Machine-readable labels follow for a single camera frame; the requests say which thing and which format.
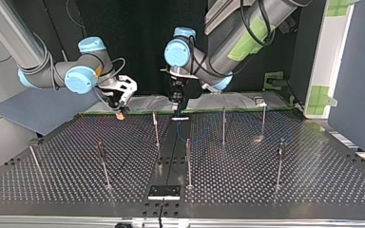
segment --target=gray sheet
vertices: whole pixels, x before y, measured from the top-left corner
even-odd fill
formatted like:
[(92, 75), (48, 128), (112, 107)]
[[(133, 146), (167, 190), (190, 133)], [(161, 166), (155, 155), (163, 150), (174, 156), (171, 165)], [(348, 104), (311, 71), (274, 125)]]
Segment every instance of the gray sheet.
[(98, 99), (94, 92), (78, 95), (66, 88), (30, 88), (0, 103), (0, 115), (42, 135), (83, 112)]

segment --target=metal pin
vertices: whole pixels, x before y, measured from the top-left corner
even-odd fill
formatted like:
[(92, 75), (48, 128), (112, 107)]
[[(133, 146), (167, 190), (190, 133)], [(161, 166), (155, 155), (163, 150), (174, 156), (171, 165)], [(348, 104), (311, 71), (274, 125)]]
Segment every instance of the metal pin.
[(31, 151), (31, 155), (34, 158), (35, 163), (37, 164), (38, 170), (40, 171), (41, 178), (44, 179), (43, 170), (41, 169), (40, 162), (38, 161), (37, 156), (35, 155), (35, 151), (32, 145), (29, 146), (29, 149)]
[(280, 138), (278, 152), (279, 152), (279, 168), (278, 168), (278, 178), (277, 178), (277, 191), (280, 188), (279, 182), (280, 182), (281, 167), (282, 167), (282, 162), (283, 162), (284, 155), (286, 153), (286, 141), (285, 141), (285, 138)]
[(185, 145), (185, 151), (186, 151), (186, 162), (188, 164), (188, 189), (194, 188), (192, 185), (191, 180), (191, 141), (189, 139), (186, 139), (186, 145)]
[(225, 135), (225, 128), (226, 128), (226, 108), (223, 108), (223, 141), (222, 144), (225, 145), (226, 144), (226, 135)]
[(156, 146), (158, 148), (160, 148), (160, 143), (159, 143), (159, 130), (158, 130), (158, 123), (157, 123), (156, 112), (155, 111), (153, 111), (153, 124), (155, 125), (155, 132), (156, 132)]
[(37, 156), (35, 156), (34, 148), (32, 146), (29, 146), (29, 149), (31, 151), (31, 155), (34, 158), (35, 163), (37, 164), (38, 168), (41, 169), (40, 162), (38, 162)]
[(260, 142), (263, 140), (263, 134), (265, 131), (265, 120), (266, 120), (266, 108), (268, 104), (265, 102), (265, 100), (262, 97), (255, 97), (254, 101), (256, 103), (256, 106), (263, 107), (262, 110), (262, 129), (260, 131), (260, 136), (257, 138), (257, 142)]
[(103, 169), (105, 171), (105, 175), (106, 175), (106, 188), (111, 189), (111, 183), (109, 182), (109, 177), (108, 177), (108, 172), (106, 170), (106, 153), (104, 150), (104, 146), (103, 146), (103, 141), (98, 141), (97, 142), (97, 154), (99, 157), (99, 161), (103, 166)]
[(266, 103), (263, 103), (263, 111), (262, 111), (262, 130), (261, 130), (261, 136), (263, 136), (263, 132), (265, 130), (265, 117), (266, 117)]

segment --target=vertical metal rod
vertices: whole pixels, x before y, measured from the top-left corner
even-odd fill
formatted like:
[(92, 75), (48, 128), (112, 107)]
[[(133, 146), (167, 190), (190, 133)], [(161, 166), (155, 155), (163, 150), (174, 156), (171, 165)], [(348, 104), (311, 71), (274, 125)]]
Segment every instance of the vertical metal rod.
[(186, 149), (186, 162), (188, 165), (188, 189), (192, 189), (194, 186), (192, 185), (192, 180), (191, 180), (191, 141), (189, 139), (186, 139), (186, 145), (185, 145)]
[(225, 136), (226, 136), (225, 135), (225, 133), (226, 133), (226, 131), (225, 131), (226, 129), (225, 128), (226, 127), (225, 126), (226, 126), (226, 108), (224, 107), (223, 108), (223, 142), (222, 142), (223, 145), (226, 144), (226, 138), (225, 138)]
[(106, 174), (107, 188), (111, 188), (111, 183), (109, 182), (109, 177), (108, 177), (108, 173), (107, 173), (107, 170), (106, 170), (106, 162), (105, 161), (103, 161), (103, 168), (104, 168), (105, 174)]
[(106, 187), (108, 189), (111, 189), (112, 186), (111, 186), (111, 183), (109, 182), (108, 172), (107, 172), (107, 169), (106, 169), (106, 153), (105, 153), (105, 150), (104, 150), (103, 141), (98, 141), (98, 143), (97, 143), (97, 154), (98, 154), (98, 157), (99, 157), (99, 161), (102, 164), (104, 172), (105, 172)]
[(159, 148), (160, 147), (160, 143), (159, 143), (159, 130), (158, 130), (158, 122), (156, 119), (156, 112), (153, 111), (153, 124), (155, 125), (155, 132), (156, 132), (156, 145)]
[(38, 160), (37, 160), (37, 156), (35, 156), (34, 148), (33, 148), (32, 146), (29, 146), (29, 149), (30, 149), (30, 151), (31, 151), (31, 155), (32, 155), (32, 157), (34, 158), (35, 163), (37, 164), (38, 168), (40, 168), (40, 169), (41, 169), (41, 167), (40, 167), (40, 162), (38, 162)]
[(281, 168), (282, 168), (282, 154), (281, 154), (281, 150), (279, 150), (279, 168), (278, 168), (278, 178), (277, 178), (277, 191), (279, 190)]
[(266, 117), (266, 104), (263, 106), (262, 111), (262, 130), (261, 130), (261, 136), (263, 136), (263, 132), (265, 131), (265, 117)]
[(279, 168), (278, 168), (278, 177), (277, 177), (277, 191), (280, 188), (280, 185), (279, 185), (280, 173), (281, 173), (281, 168), (282, 168), (282, 163), (283, 163), (283, 157), (286, 153), (286, 139), (284, 137), (280, 138), (278, 152), (279, 152)]

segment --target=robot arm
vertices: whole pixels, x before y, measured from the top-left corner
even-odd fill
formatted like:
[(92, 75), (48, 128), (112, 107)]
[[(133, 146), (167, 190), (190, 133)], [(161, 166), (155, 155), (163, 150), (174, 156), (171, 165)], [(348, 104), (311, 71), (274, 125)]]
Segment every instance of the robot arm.
[(232, 80), (236, 66), (248, 55), (256, 54), (262, 48), (264, 44), (259, 43), (267, 37), (268, 31), (273, 31), (297, 7), (305, 7), (311, 2), (312, 0), (258, 0), (246, 13), (243, 13), (248, 25), (238, 23), (217, 50), (210, 55), (193, 47), (195, 30), (176, 28), (173, 39), (164, 51), (164, 59), (170, 66), (169, 73), (172, 79), (186, 81), (184, 77), (195, 76), (212, 89), (224, 90)]
[(77, 61), (54, 63), (43, 40), (26, 27), (8, 0), (0, 0), (0, 41), (19, 66), (18, 76), (27, 87), (66, 86), (86, 94), (97, 86), (118, 114), (127, 111), (126, 105), (137, 90), (132, 79), (117, 75), (99, 37), (79, 43), (81, 57)]

